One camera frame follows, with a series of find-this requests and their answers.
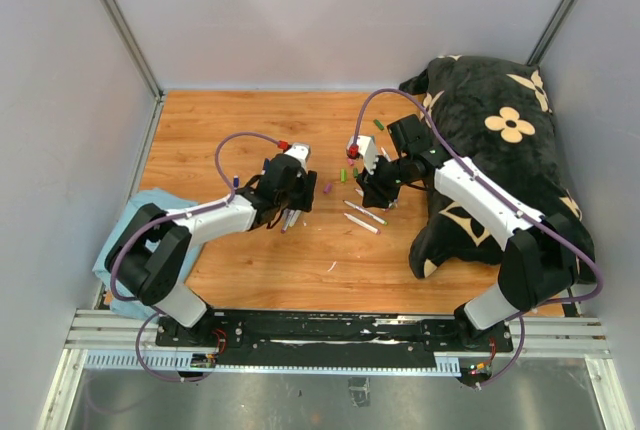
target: robotic arm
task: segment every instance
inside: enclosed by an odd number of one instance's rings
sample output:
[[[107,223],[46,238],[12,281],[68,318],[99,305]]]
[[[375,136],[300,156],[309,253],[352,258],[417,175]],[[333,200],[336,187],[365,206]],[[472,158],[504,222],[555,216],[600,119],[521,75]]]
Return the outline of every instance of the robotic arm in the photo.
[[[206,328],[211,308],[178,282],[187,252],[223,235],[264,225],[271,228],[270,223],[285,209],[310,212],[317,179],[317,173],[307,169],[310,155],[308,145],[290,146],[269,162],[264,174],[236,189],[230,202],[225,197],[179,210],[142,206],[107,255],[107,270],[112,271],[118,254],[136,232],[158,221],[126,253],[117,279],[144,305],[155,307],[198,334],[211,335]]]
[[[566,218],[559,214],[548,217],[528,207],[491,181],[470,158],[462,158],[472,169],[470,176],[441,146],[431,145],[427,129],[417,116],[402,118],[387,128],[400,155],[396,160],[388,161],[379,155],[371,137],[359,136],[356,142],[365,167],[357,179],[364,191],[363,205],[387,208],[397,199],[403,185],[416,181],[432,183],[484,225],[504,252],[497,283],[454,312],[461,335],[474,339],[495,324],[537,307],[577,281],[575,256],[522,215],[526,213],[571,241],[571,225]],[[350,141],[347,149],[352,148]],[[488,182],[493,191],[481,185],[478,177]],[[518,212],[514,213],[505,202]]]

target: floral cushion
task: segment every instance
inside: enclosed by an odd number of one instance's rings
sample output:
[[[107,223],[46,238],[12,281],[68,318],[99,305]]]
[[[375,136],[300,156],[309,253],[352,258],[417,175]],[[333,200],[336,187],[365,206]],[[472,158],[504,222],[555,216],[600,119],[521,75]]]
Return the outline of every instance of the floral cushion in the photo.
[[[400,89],[425,94],[424,106],[458,154],[471,157],[489,178],[530,207],[568,218],[573,243],[594,256],[582,213],[561,178],[553,112],[538,67],[495,58],[439,57]],[[429,276],[452,257],[490,265],[502,261],[496,241],[464,208],[431,186],[427,196],[429,221],[409,254],[416,277]],[[594,281],[584,264],[580,280]]]

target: blue towel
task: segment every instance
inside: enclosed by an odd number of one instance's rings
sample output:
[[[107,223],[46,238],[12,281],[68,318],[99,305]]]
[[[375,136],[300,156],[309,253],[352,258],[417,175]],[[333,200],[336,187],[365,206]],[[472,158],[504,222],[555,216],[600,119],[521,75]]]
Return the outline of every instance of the blue towel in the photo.
[[[160,190],[159,188],[153,190],[144,190],[131,197],[131,199],[127,203],[127,206],[122,212],[122,215],[120,216],[120,220],[118,220],[118,223],[111,232],[111,235],[109,235],[107,242],[104,244],[104,247],[102,247],[100,255],[98,256],[98,260],[93,266],[93,273],[95,273],[96,277],[102,280],[102,283],[104,283],[107,288],[109,288],[109,280],[111,278],[111,274],[107,271],[104,265],[107,254],[115,244],[118,237],[122,234],[126,226],[129,224],[135,213],[138,211],[138,209],[142,205],[145,205],[147,203],[155,203],[163,210],[171,208],[186,208],[197,205],[197,202],[183,200],[176,197],[175,195],[171,195],[170,193],[165,192],[164,190]],[[178,275],[178,281],[184,282],[187,279],[189,273],[191,273],[193,265],[196,263],[196,260],[200,255],[201,250],[202,246],[198,246],[192,248],[191,250],[189,250],[189,252],[187,252],[184,263],[182,264],[182,268],[180,269],[180,274]],[[131,292],[129,292],[129,290],[127,290],[120,282],[117,283],[117,288],[122,295],[131,296]],[[122,302],[116,299],[113,299],[113,301],[111,302],[111,311],[118,315],[137,318],[139,320],[146,320],[154,313],[151,308],[144,306],[137,300],[134,302]]]

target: gray floor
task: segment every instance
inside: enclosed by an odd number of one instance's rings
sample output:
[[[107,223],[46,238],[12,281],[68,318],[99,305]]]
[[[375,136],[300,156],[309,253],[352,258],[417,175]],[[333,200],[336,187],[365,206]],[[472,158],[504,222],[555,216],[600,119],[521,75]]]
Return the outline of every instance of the gray floor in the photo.
[[[475,392],[453,378],[371,377],[368,396],[350,377],[214,374],[199,384],[158,382],[141,371],[85,376],[75,429],[603,429],[584,362],[521,359],[500,382]]]

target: gray wall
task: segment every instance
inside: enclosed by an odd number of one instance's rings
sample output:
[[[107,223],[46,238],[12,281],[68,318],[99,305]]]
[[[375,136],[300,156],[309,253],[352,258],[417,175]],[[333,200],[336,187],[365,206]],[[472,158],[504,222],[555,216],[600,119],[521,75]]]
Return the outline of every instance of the gray wall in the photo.
[[[602,318],[640,423],[640,0],[579,0],[543,71],[606,276]]]
[[[0,425],[34,428],[151,98],[99,0],[0,0]]]
[[[526,60],[558,0],[118,0],[167,88],[378,88],[440,54]]]

